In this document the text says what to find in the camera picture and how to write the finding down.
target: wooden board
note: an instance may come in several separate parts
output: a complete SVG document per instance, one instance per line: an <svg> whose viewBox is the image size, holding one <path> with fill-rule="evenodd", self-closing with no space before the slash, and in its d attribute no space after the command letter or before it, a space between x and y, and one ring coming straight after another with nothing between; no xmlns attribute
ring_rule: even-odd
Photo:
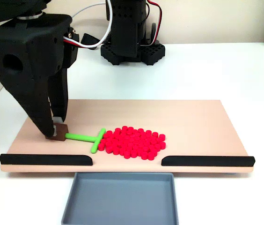
<svg viewBox="0 0 264 225"><path fill-rule="evenodd" d="M47 140L28 118L8 154L88 155L92 166L1 165L6 172L208 172L247 173L253 167L161 166L166 156L248 156L219 100L70 100L69 132L97 136L101 128L132 126L163 133L167 147L153 161L105 151L92 143Z"/></svg>

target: white table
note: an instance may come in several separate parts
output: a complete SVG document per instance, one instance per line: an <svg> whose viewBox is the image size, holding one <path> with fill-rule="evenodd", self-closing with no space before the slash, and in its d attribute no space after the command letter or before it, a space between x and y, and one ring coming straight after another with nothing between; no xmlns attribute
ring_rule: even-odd
<svg viewBox="0 0 264 225"><path fill-rule="evenodd" d="M220 99L247 152L252 174L175 174L180 224L264 224L264 44L166 45L154 66L112 66L80 49L68 71L73 99ZM0 92L0 154L24 110ZM74 173L0 171L0 224L58 225Z"/></svg>

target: red wire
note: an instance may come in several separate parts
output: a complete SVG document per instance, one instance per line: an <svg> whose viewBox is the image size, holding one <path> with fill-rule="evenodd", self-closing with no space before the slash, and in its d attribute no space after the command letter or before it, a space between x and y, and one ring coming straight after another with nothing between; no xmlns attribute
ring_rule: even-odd
<svg viewBox="0 0 264 225"><path fill-rule="evenodd" d="M73 43L71 41L68 41L68 40L63 40L63 42L68 43L68 44L71 44L71 45L74 45L74 46L76 46L78 48L83 48L83 47L81 47L81 46L79 46L79 45L77 45L77 44L75 44L75 43Z"/></svg>
<svg viewBox="0 0 264 225"><path fill-rule="evenodd" d="M152 2L151 0L147 0L148 3L150 3L151 5L154 5L154 6L157 6L159 8L159 11L160 11L160 15L159 15L159 23L158 23L158 26L157 26L157 30L156 30L156 37L154 38L153 40L153 43L155 43L155 41L157 40L157 37L158 37L158 33L159 33L159 29L160 29L160 25L161 25L161 20L162 20L162 9L161 7L155 3L155 2Z"/></svg>

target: cable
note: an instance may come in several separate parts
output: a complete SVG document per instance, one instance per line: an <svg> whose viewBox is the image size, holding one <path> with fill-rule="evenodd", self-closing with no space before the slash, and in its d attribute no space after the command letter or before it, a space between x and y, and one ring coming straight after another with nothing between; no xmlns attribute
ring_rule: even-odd
<svg viewBox="0 0 264 225"><path fill-rule="evenodd" d="M157 40L157 36L158 36L158 33L159 33L159 28L160 28L160 25L161 25L161 20L162 20L162 9L161 7L155 3L155 2L152 2L151 0L147 0L149 4L153 5L153 6L157 6L159 8L159 21L158 21L158 26L157 26L157 29L156 29L156 32L155 32L155 35L154 35L154 39L152 40L152 42L148 45L141 45L141 46L151 46L152 44L155 43L155 41Z"/></svg>
<svg viewBox="0 0 264 225"><path fill-rule="evenodd" d="M96 4L93 4L91 6L87 6L81 10L79 10L77 13L75 13L74 15L72 15L72 18L74 18L76 15L78 15L80 12L84 11L85 9L88 9L90 7L93 7L93 6L99 6L99 5L106 5L106 2L99 2L99 3L96 3Z"/></svg>
<svg viewBox="0 0 264 225"><path fill-rule="evenodd" d="M147 17L146 17L146 19L149 17L149 15L150 15L150 6L149 6L149 4L146 2L146 6L147 6L147 9L148 9L148 11L147 11Z"/></svg>
<svg viewBox="0 0 264 225"><path fill-rule="evenodd" d="M108 3L108 7L109 7L109 24L108 24L108 28L107 28L107 30L106 30L106 33L104 34L103 38L102 38L98 43L96 43L96 44L94 44L94 45L83 45L83 44L81 44L81 43L79 43L79 42L77 42L77 41L75 41L75 40L73 40L73 39L70 39L70 38L68 38L68 37L63 37L64 41L66 40L67 43L70 42L70 44L74 44L74 45L76 45L77 47L81 47L81 48L95 48L95 47L98 47L100 44L102 44L103 41L105 41L106 37L108 36L108 34L109 34L110 31L111 31L111 25L112 25L112 19L113 19L113 12L112 12L111 1L110 1L110 0L107 0L107 3ZM97 3L97 4L94 4L94 5L89 6L89 7L97 6L97 5L99 5L99 4L102 5L102 3ZM86 8L84 8L84 9L80 10L78 13L82 12L83 10L85 10L85 9L87 9L87 8L89 8L89 7L86 7Z"/></svg>

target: gray tray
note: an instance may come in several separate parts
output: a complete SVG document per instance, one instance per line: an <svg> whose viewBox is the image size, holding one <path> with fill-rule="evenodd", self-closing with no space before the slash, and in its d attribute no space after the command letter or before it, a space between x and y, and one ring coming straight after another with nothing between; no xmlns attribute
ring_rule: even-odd
<svg viewBox="0 0 264 225"><path fill-rule="evenodd" d="M78 172L63 225L178 225L171 173Z"/></svg>

